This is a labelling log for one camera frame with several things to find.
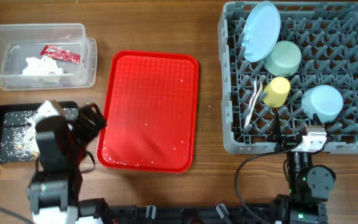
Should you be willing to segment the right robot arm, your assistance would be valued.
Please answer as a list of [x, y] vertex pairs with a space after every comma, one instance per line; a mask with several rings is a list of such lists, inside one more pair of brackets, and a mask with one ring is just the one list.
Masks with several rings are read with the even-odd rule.
[[312, 124], [295, 136], [282, 134], [280, 118], [275, 113], [272, 132], [267, 141], [276, 144], [274, 151], [285, 153], [285, 178], [289, 194], [279, 194], [270, 204], [270, 223], [328, 222], [326, 202], [336, 180], [335, 172], [324, 165], [314, 165], [312, 156], [322, 152], [331, 139], [318, 115], [312, 116]]

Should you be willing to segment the yellow plastic cup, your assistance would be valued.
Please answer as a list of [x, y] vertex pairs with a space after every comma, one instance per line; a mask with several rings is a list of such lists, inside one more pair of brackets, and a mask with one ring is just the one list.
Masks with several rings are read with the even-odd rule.
[[271, 108], [279, 108], [284, 105], [287, 100], [288, 93], [291, 85], [285, 77], [275, 77], [272, 81], [264, 88], [266, 96], [263, 102]]

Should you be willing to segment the light blue plate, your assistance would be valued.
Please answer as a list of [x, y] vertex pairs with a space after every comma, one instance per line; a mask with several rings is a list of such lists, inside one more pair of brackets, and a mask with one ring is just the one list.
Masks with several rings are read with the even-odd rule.
[[278, 9], [270, 2], [263, 1], [251, 10], [244, 26], [244, 58], [249, 62], [264, 59], [275, 47], [281, 28]]

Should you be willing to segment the mint green bowl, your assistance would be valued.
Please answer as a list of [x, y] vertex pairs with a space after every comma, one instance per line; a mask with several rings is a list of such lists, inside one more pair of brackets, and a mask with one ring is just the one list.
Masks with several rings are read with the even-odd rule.
[[272, 75], [289, 77], [299, 69], [301, 58], [300, 48], [293, 42], [283, 40], [277, 42], [264, 58], [264, 67]]

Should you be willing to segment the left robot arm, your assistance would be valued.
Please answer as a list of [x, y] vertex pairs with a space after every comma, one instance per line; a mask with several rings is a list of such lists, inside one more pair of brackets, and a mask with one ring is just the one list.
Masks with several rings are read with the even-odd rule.
[[79, 200], [80, 164], [92, 156], [86, 147], [107, 124], [98, 106], [87, 104], [68, 120], [60, 103], [45, 101], [29, 122], [40, 154], [27, 190], [34, 223], [112, 223], [105, 199]]

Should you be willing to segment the food scraps and rice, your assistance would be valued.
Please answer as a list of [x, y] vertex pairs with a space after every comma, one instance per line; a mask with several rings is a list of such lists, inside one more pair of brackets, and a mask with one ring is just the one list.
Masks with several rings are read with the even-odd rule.
[[35, 110], [12, 111], [4, 115], [0, 142], [0, 162], [33, 161], [39, 156], [35, 129], [29, 123]]

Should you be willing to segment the white plastic fork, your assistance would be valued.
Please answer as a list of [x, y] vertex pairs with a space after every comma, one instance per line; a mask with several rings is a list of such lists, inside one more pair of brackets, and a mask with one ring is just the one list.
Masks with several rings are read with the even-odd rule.
[[253, 91], [253, 94], [250, 98], [250, 101], [249, 101], [249, 112], [246, 116], [246, 120], [245, 120], [245, 123], [244, 123], [244, 127], [246, 128], [249, 123], [250, 123], [250, 119], [251, 119], [251, 116], [252, 116], [252, 110], [254, 109], [254, 100], [255, 100], [255, 97], [257, 95], [257, 82], [254, 80], [254, 91]]

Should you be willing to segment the white napkin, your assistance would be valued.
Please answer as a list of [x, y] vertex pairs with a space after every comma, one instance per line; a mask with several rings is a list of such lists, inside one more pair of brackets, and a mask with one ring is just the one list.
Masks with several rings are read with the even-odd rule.
[[57, 65], [57, 61], [48, 56], [43, 56], [41, 59], [28, 57], [25, 61], [27, 66], [22, 71], [23, 75], [64, 74], [63, 69]]

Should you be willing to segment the white plastic spoon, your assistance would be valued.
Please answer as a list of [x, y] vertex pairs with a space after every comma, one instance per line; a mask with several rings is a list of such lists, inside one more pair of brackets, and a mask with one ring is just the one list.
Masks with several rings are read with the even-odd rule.
[[255, 100], [254, 100], [254, 107], [255, 107], [255, 105], [256, 105], [256, 103], [257, 103], [257, 100], [258, 100], [260, 94], [262, 93], [262, 91], [263, 91], [263, 84], [262, 84], [262, 83], [259, 83], [259, 85], [257, 85], [257, 95], [256, 95]]

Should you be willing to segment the red snack wrapper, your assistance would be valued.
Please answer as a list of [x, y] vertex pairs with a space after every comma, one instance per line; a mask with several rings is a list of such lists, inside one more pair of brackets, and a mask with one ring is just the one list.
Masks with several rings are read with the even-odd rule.
[[55, 60], [75, 63], [77, 65], [80, 63], [81, 59], [80, 55], [72, 53], [68, 50], [63, 49], [62, 47], [57, 47], [55, 45], [46, 45], [42, 49], [40, 55], [50, 57]]

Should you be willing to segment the light blue small bowl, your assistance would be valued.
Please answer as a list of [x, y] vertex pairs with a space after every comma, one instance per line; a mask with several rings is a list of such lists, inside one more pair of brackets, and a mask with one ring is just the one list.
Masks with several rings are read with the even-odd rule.
[[307, 90], [301, 99], [303, 112], [310, 119], [317, 114], [322, 123], [334, 121], [341, 112], [344, 100], [341, 93], [332, 86], [320, 85]]

